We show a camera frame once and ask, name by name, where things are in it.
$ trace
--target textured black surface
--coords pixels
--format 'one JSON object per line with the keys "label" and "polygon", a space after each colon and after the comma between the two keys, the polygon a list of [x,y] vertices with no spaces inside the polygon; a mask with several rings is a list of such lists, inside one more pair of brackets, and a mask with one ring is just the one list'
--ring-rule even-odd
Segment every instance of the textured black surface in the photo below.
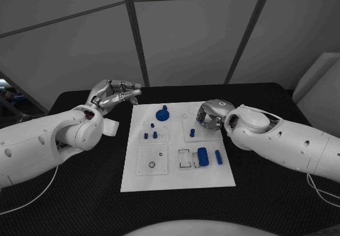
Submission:
{"label": "textured black surface", "polygon": [[[51,115],[84,104],[90,91],[64,93]],[[225,99],[309,125],[278,84],[143,88],[140,104]],[[38,201],[0,216],[0,235],[116,235],[165,221],[218,220],[283,236],[300,236],[340,222],[340,209],[319,198],[306,174],[286,169],[232,144],[225,131],[237,187],[121,193],[133,105],[121,103],[107,118],[120,124],[116,137],[103,136],[91,151],[61,166],[55,182]],[[45,189],[55,170],[5,188],[0,210],[28,203]],[[322,189],[340,194],[339,183],[314,178]]]}

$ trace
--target white board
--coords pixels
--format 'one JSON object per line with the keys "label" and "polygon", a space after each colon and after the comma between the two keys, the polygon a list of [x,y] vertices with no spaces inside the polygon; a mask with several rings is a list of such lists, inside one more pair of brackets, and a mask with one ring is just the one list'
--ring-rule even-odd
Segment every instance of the white board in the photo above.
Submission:
{"label": "white board", "polygon": [[[121,192],[237,186],[221,131],[208,130],[196,121],[202,103],[134,106]],[[159,121],[156,112],[163,105],[170,118]],[[208,149],[208,166],[198,166],[199,148]],[[218,164],[216,150],[222,165]]]}

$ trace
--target fabric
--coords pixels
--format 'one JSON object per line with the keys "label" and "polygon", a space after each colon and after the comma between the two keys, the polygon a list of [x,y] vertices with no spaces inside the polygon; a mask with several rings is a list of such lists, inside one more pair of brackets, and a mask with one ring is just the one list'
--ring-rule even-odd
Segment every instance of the fabric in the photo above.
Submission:
{"label": "fabric", "polygon": [[[287,91],[275,83],[143,88],[140,104],[224,99],[310,125]],[[61,94],[51,115],[87,101],[90,90]],[[340,223],[340,209],[307,184],[306,174],[241,150],[222,130],[237,187],[121,193],[133,105],[123,102],[105,116],[120,122],[116,137],[59,166],[55,181],[23,209],[0,215],[0,235],[116,235],[152,224],[201,219],[238,223],[281,236],[300,236]],[[55,169],[0,192],[0,211],[26,204],[45,190]],[[317,186],[340,194],[333,180]]]}

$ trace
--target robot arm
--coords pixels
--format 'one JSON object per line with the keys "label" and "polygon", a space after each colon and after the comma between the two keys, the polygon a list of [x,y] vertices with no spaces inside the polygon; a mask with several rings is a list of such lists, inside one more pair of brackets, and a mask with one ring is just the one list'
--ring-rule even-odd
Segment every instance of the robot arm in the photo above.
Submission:
{"label": "robot arm", "polygon": [[71,156],[91,150],[103,134],[116,136],[120,123],[103,116],[126,100],[137,105],[140,88],[140,84],[104,80],[85,105],[0,130],[0,189],[35,178]]}
{"label": "robot arm", "polygon": [[[202,104],[196,120],[218,130],[224,123],[234,144],[300,172],[340,182],[340,139],[319,129],[280,117],[270,120],[265,111],[245,105],[235,108],[222,100]],[[212,120],[205,122],[206,114]]]}

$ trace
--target robotic hand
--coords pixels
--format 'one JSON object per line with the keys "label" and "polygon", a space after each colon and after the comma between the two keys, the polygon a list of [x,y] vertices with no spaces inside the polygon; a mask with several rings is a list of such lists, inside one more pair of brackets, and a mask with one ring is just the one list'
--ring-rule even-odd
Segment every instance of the robotic hand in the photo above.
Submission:
{"label": "robotic hand", "polygon": [[[209,100],[201,106],[196,120],[211,130],[222,125],[234,144],[254,150],[260,156],[300,172],[340,182],[340,139],[319,129],[273,115],[271,120],[257,108],[238,108],[224,100]],[[212,118],[205,122],[206,114]]]}
{"label": "robotic hand", "polygon": [[137,105],[142,85],[103,80],[85,105],[0,130],[0,189],[45,173],[91,150],[101,135],[116,136],[120,123],[104,118],[123,101]]}

